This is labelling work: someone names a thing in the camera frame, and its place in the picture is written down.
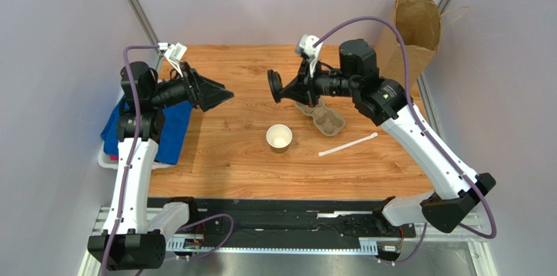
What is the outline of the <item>black plastic cup lid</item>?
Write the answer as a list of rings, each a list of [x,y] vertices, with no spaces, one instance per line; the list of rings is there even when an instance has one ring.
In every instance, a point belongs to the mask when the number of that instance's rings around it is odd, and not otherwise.
[[[269,88],[271,95],[275,103],[280,103],[281,97],[280,92],[283,88],[282,80],[278,72],[270,69],[267,71],[267,80],[269,83]]]

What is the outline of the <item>brown paper coffee cup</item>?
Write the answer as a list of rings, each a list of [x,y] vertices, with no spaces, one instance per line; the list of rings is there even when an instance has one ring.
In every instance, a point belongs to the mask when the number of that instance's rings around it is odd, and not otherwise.
[[[288,126],[275,124],[267,130],[265,139],[272,152],[275,154],[283,154],[289,149],[292,143],[293,133]]]

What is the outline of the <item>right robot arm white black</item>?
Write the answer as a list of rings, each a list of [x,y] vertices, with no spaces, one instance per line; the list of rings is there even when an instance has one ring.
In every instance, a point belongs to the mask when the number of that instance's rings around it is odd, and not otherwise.
[[[286,86],[269,70],[275,102],[291,99],[315,107],[321,96],[350,97],[358,112],[392,136],[425,172],[433,190],[409,198],[386,198],[374,210],[378,230],[428,223],[444,233],[463,226],[463,219],[496,185],[489,173],[477,173],[461,161],[431,130],[404,87],[379,74],[375,50],[363,39],[343,42],[339,68],[302,54],[295,78]]]

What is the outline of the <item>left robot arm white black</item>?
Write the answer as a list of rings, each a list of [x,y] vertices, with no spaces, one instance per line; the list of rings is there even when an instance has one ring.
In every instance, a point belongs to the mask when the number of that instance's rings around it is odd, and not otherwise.
[[[110,210],[100,235],[88,240],[88,252],[108,271],[158,269],[166,244],[190,221],[193,198],[166,203],[147,219],[148,186],[165,123],[164,109],[183,102],[204,112],[233,98],[223,84],[201,76],[187,62],[184,76],[158,80],[158,72],[143,61],[120,71],[124,103],[116,123],[118,168]]]

